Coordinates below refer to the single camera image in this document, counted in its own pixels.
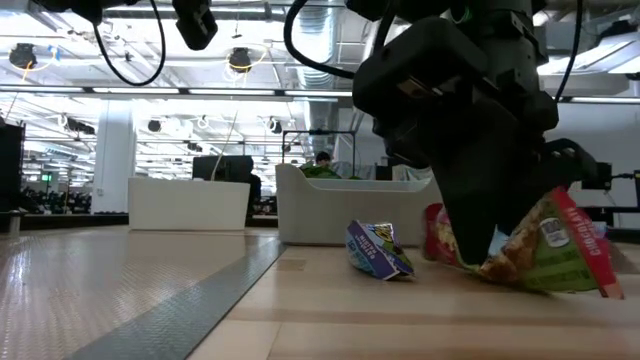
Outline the small black monitor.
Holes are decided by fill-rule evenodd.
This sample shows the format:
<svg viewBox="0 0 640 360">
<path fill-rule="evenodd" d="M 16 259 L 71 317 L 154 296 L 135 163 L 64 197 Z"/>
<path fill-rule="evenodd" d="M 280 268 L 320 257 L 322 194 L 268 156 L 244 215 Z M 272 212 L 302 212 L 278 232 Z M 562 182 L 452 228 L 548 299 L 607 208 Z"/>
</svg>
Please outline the small black monitor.
<svg viewBox="0 0 640 360">
<path fill-rule="evenodd" d="M 609 191 L 612 183 L 612 164 L 607 162 L 597 163 L 597 176 L 593 182 L 593 188 Z"/>
</svg>

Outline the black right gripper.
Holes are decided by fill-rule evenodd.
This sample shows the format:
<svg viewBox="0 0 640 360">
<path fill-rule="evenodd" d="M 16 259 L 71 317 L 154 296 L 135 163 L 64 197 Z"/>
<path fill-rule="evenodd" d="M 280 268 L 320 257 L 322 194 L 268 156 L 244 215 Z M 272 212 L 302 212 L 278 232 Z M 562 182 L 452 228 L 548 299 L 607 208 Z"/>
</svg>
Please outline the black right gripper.
<svg viewBox="0 0 640 360">
<path fill-rule="evenodd" d="M 540 86 L 548 59 L 533 17 L 548 0 L 352 0 L 379 21 L 353 78 L 353 103 L 389 155 L 433 168 L 463 262 L 482 264 L 549 191 L 598 177 L 578 143 L 543 135 L 558 123 Z M 516 187 L 528 165 L 526 195 Z"/>
</svg>

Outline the white rectangular bin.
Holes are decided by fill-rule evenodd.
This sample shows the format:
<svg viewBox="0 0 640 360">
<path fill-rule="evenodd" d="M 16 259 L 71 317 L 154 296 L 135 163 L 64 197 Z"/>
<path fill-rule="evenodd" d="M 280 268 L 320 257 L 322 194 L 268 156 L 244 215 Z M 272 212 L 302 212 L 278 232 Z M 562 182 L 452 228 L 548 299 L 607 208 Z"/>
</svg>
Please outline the white rectangular bin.
<svg viewBox="0 0 640 360">
<path fill-rule="evenodd" d="M 134 177 L 128 181 L 129 226 L 141 231 L 242 230 L 249 192 L 246 183 Z"/>
</svg>

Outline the round black ceiling device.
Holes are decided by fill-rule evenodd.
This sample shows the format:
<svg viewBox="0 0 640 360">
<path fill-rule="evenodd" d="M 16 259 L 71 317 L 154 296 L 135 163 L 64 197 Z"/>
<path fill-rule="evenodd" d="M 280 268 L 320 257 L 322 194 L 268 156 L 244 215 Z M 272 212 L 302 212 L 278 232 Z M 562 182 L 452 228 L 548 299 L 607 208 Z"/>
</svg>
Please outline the round black ceiling device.
<svg viewBox="0 0 640 360">
<path fill-rule="evenodd" d="M 33 69 L 38 64 L 34 45 L 17 43 L 9 54 L 9 62 L 20 69 Z"/>
<path fill-rule="evenodd" d="M 252 67 L 249 49 L 236 47 L 228 58 L 228 66 L 235 73 L 247 73 Z"/>
</svg>

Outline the grey tape strip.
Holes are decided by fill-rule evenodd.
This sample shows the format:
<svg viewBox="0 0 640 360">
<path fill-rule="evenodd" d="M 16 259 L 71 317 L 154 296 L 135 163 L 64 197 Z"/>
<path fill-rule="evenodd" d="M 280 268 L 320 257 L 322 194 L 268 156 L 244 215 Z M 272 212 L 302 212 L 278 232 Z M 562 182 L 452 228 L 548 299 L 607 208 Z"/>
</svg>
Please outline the grey tape strip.
<svg viewBox="0 0 640 360">
<path fill-rule="evenodd" d="M 266 242 L 65 360 L 184 360 L 284 252 Z"/>
</svg>

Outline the long ceiling light strip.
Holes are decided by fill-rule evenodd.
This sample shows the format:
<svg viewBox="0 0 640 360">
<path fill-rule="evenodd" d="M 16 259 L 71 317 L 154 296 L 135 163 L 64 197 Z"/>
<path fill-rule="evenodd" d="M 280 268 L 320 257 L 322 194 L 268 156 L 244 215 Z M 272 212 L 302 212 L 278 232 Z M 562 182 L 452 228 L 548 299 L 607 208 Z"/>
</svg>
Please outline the long ceiling light strip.
<svg viewBox="0 0 640 360">
<path fill-rule="evenodd" d="M 0 84 L 0 92 L 55 94 L 116 94 L 116 95 L 207 95 L 207 96 L 279 96 L 348 98 L 350 91 L 284 90 L 249 88 L 169 88 L 169 87 L 74 87 Z"/>
</svg>

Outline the silver corrugated ventilation duct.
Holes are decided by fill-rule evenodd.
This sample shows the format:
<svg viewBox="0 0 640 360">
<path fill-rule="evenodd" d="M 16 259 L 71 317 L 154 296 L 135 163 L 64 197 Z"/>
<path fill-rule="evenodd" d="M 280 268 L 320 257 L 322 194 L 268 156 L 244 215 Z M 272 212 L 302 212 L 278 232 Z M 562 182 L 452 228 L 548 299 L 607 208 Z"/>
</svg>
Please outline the silver corrugated ventilation duct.
<svg viewBox="0 0 640 360">
<path fill-rule="evenodd" d="M 333 60 L 336 13 L 333 8 L 305 5 L 293 23 L 293 44 L 305 57 L 319 64 Z M 299 83 L 304 89 L 328 89 L 334 77 L 310 67 L 298 67 Z"/>
</svg>

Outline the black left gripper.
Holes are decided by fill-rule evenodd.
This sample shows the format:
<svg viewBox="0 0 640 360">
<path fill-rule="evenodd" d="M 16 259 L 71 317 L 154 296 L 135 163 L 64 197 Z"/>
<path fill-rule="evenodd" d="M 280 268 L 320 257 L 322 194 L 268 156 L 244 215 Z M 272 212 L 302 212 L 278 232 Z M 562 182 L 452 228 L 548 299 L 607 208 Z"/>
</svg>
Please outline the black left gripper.
<svg viewBox="0 0 640 360">
<path fill-rule="evenodd" d="M 103 11 L 117 6 L 131 6 L 139 0 L 33 0 L 51 12 L 72 11 L 92 24 L 100 24 Z M 211 0 L 172 0 L 178 28 L 187 47 L 204 50 L 218 31 L 210 10 Z"/>
</svg>

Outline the purple and white granola bar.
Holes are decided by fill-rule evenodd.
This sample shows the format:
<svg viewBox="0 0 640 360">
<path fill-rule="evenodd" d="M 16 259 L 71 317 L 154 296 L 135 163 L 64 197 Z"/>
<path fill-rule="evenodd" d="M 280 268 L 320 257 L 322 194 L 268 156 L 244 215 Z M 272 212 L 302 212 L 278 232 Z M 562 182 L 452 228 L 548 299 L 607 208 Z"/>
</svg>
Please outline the purple and white granola bar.
<svg viewBox="0 0 640 360">
<path fill-rule="evenodd" d="M 351 265 L 377 279 L 388 281 L 415 275 L 391 223 L 354 220 L 347 227 L 345 244 Z"/>
</svg>

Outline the black cabinet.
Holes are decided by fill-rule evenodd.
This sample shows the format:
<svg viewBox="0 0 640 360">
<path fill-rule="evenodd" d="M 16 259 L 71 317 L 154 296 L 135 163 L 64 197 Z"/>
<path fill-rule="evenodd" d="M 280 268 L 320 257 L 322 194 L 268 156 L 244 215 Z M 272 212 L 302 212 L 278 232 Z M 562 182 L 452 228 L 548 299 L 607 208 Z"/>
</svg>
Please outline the black cabinet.
<svg viewBox="0 0 640 360">
<path fill-rule="evenodd" d="M 16 207 L 22 180 L 23 141 L 23 127 L 0 125 L 0 212 Z"/>
</svg>

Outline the red and yellow granola bar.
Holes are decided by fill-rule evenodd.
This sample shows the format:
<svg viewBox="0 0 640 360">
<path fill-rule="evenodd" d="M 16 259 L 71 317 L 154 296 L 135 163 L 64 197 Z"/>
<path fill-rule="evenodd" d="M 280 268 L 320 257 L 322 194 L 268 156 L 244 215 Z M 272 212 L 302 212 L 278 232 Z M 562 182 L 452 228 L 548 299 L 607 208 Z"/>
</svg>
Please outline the red and yellow granola bar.
<svg viewBox="0 0 640 360">
<path fill-rule="evenodd" d="M 423 256 L 430 261 L 461 268 L 456 238 L 446 209 L 442 203 L 429 205 L 425 210 L 425 241 Z"/>
</svg>

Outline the white bin with curved ends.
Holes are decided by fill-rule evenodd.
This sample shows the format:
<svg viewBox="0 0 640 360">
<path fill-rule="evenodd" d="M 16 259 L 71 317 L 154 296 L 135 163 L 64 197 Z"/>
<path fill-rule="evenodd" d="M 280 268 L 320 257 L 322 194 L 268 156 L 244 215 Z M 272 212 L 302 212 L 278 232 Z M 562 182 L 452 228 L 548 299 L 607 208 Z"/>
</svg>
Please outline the white bin with curved ends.
<svg viewBox="0 0 640 360">
<path fill-rule="evenodd" d="M 279 239 L 288 244 L 343 245 L 348 225 L 390 223 L 404 247 L 422 242 L 423 214 L 440 203 L 437 183 L 307 178 L 276 166 Z"/>
</svg>

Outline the white pillar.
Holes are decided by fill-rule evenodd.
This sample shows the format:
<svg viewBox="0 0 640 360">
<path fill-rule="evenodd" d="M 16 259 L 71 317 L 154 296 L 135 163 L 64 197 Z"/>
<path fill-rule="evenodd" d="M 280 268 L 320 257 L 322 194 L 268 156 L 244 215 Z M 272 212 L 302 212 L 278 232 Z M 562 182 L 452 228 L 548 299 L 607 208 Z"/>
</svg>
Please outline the white pillar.
<svg viewBox="0 0 640 360">
<path fill-rule="evenodd" d="M 137 145 L 132 103 L 103 100 L 97 130 L 91 211 L 127 213 Z"/>
</svg>

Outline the person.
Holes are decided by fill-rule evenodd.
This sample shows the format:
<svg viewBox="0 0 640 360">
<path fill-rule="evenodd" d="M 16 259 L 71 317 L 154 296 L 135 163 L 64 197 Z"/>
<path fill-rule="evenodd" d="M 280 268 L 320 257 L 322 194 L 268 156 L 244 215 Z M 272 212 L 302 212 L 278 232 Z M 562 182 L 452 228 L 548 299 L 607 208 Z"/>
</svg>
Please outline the person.
<svg viewBox="0 0 640 360">
<path fill-rule="evenodd" d="M 255 175 L 253 172 L 250 172 L 250 191 L 249 191 L 249 199 L 247 205 L 247 216 L 252 216 L 254 214 L 254 205 L 261 199 L 261 179 L 259 176 Z"/>
<path fill-rule="evenodd" d="M 330 165 L 331 156 L 326 151 L 320 151 L 313 162 L 305 163 L 300 170 L 306 178 L 340 179 Z"/>
</svg>

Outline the green 100 calorie granola bar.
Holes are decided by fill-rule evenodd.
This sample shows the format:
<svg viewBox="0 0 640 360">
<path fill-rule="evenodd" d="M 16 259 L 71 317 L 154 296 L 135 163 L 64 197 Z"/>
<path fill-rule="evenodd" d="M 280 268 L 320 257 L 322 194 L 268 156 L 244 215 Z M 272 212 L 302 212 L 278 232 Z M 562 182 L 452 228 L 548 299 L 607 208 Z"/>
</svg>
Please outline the green 100 calorie granola bar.
<svg viewBox="0 0 640 360">
<path fill-rule="evenodd" d="M 597 290 L 625 298 L 611 261 L 608 239 L 569 194 L 545 194 L 479 267 L 496 282 L 542 292 Z"/>
</svg>

